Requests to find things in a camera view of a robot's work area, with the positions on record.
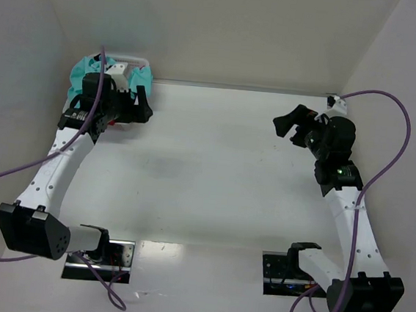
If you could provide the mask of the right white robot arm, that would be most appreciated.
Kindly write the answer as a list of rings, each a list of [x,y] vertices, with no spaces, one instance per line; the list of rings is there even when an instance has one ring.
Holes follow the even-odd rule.
[[[350,159],[354,123],[302,104],[272,121],[278,137],[293,128],[292,143],[314,155],[315,179],[335,220],[345,265],[335,265],[316,243],[295,242],[287,253],[289,271],[310,276],[325,291],[331,312],[392,312],[405,287],[402,279],[390,275],[373,236],[363,182]]]

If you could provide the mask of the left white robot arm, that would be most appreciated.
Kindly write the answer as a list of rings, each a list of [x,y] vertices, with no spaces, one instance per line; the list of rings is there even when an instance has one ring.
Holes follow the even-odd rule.
[[[100,252],[109,240],[105,228],[68,227],[59,220],[67,190],[84,158],[110,123],[146,123],[153,115],[146,89],[117,86],[116,76],[98,72],[82,79],[82,93],[59,119],[50,159],[45,160],[14,203],[0,205],[0,230],[7,248],[60,259],[65,253]]]

